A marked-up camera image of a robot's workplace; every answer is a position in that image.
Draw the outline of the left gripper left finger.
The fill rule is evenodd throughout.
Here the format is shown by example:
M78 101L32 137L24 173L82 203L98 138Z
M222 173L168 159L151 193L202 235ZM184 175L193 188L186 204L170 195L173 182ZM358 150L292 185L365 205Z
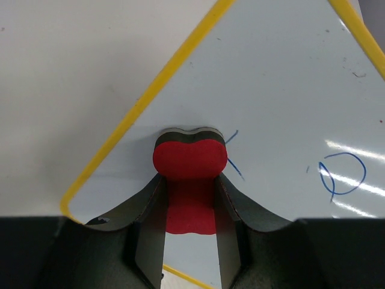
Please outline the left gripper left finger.
M1 218L2 288L159 288L167 186L141 191L84 225L67 217Z

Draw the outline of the red black whiteboard eraser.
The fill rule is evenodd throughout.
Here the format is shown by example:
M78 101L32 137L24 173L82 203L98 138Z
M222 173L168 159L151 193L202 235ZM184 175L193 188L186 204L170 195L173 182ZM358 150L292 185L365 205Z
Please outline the red black whiteboard eraser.
M216 233L215 178L226 164L226 142L215 128L169 128L160 133L153 166L167 182L168 233Z

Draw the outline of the yellow framed whiteboard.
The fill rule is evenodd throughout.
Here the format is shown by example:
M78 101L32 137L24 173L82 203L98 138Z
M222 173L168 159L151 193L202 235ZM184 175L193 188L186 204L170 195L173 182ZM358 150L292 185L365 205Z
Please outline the yellow framed whiteboard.
M169 128L211 127L224 175L288 221L384 220L384 53L348 1L218 1L70 186L86 224L157 173ZM167 234L165 261L221 285L217 233Z

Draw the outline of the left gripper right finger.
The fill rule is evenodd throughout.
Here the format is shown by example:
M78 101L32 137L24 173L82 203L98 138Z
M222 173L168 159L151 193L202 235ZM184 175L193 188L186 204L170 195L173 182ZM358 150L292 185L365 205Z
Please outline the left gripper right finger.
M383 288L383 219L288 221L215 179L223 288Z

